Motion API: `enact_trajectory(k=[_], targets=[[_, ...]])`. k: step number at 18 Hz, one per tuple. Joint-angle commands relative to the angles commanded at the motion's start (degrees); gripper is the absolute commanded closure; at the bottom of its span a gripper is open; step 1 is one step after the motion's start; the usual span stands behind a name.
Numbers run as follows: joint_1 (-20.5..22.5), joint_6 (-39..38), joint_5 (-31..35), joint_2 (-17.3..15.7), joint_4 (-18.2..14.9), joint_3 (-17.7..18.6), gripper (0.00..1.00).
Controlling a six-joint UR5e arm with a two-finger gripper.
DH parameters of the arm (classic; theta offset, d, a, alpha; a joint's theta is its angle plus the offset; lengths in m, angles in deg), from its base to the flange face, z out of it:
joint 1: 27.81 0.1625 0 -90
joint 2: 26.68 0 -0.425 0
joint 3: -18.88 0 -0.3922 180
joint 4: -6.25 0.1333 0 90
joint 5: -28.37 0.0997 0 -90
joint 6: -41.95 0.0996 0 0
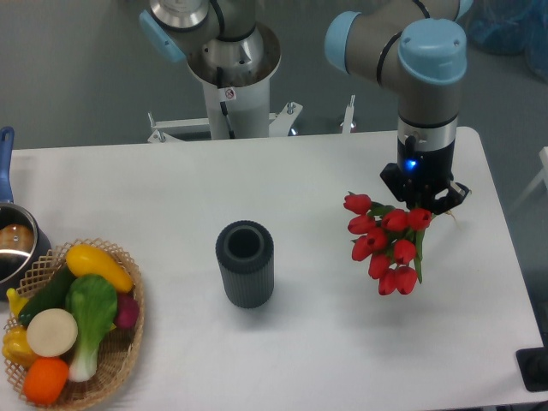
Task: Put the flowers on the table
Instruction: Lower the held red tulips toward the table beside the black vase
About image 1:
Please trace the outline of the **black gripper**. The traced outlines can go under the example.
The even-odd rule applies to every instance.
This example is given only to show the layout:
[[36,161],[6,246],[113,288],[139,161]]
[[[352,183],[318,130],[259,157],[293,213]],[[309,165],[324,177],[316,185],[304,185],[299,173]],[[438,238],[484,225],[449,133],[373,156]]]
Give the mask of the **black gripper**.
[[[396,162],[388,163],[380,177],[409,211],[422,208],[423,202],[432,202],[433,214],[446,213],[471,193],[464,184],[451,181],[454,149],[454,141],[434,151],[419,151],[418,140],[413,136],[405,143],[397,141]],[[444,190],[445,195],[436,197]]]

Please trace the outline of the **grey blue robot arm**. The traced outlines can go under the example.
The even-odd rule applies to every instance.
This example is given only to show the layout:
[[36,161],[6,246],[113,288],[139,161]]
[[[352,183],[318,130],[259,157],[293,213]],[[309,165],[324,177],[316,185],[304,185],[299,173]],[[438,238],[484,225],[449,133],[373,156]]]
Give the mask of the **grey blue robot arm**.
[[[327,61],[398,98],[397,161],[381,178],[410,208],[435,214],[460,205],[468,188],[452,160],[467,70],[467,38],[458,19],[467,1],[391,1],[371,15],[346,11],[329,25]],[[286,133],[270,119],[270,79],[281,60],[273,31],[253,1],[152,1],[143,33],[167,60],[184,61],[203,86],[214,140]]]

